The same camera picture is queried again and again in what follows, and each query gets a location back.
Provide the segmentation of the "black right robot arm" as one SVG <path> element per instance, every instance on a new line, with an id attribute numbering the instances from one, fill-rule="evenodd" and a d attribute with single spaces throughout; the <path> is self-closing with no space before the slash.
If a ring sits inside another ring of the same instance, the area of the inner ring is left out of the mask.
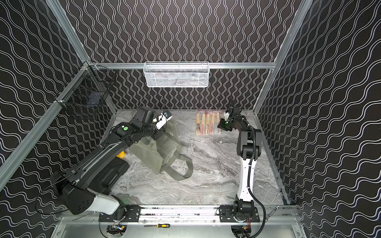
<path id="1" fill-rule="evenodd" d="M 241 172 L 239 189 L 233 203 L 233 214 L 237 219 L 259 222 L 258 210 L 255 207 L 258 201 L 254 199 L 253 193 L 253 173 L 262 152 L 262 132 L 250 125 L 239 107 L 226 110 L 217 128 L 239 132 L 237 155 L 240 157 Z"/>

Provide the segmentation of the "olive green tote bag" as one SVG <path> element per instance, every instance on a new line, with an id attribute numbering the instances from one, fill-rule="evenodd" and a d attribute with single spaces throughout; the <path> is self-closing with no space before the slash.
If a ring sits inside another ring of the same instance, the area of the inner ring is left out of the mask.
<path id="1" fill-rule="evenodd" d="M 129 151 L 145 163 L 155 174 L 166 172 L 176 181 L 188 179 L 193 174 L 193 162 L 189 157 L 182 155 L 182 144 L 177 135 L 177 123 L 169 121 L 166 130 L 157 139 L 144 137 L 142 140 L 129 147 Z M 180 174 L 171 165 L 175 160 L 185 161 L 188 170 Z"/>

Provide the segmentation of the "folding fan with pink paper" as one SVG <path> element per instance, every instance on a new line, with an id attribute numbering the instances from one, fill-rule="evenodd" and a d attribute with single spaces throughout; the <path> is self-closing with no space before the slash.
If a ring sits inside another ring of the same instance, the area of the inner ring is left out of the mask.
<path id="1" fill-rule="evenodd" d="M 206 112 L 202 111 L 200 114 L 201 114 L 201 135 L 205 135 Z"/>

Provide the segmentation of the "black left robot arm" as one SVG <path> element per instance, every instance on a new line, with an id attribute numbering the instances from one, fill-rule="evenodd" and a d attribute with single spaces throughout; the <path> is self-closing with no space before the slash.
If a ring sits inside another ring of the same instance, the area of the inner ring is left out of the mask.
<path id="1" fill-rule="evenodd" d="M 89 186 L 122 151 L 145 137 L 157 140 L 171 119 L 172 113 L 168 110 L 158 113 L 148 107 L 138 107 L 129 122 L 117 124 L 107 138 L 78 164 L 63 173 L 55 172 L 51 175 L 51 187 L 55 196 L 73 215 L 92 211 L 111 215 L 114 220 L 122 220 L 126 213 L 125 204 L 111 195 L 94 191 Z"/>

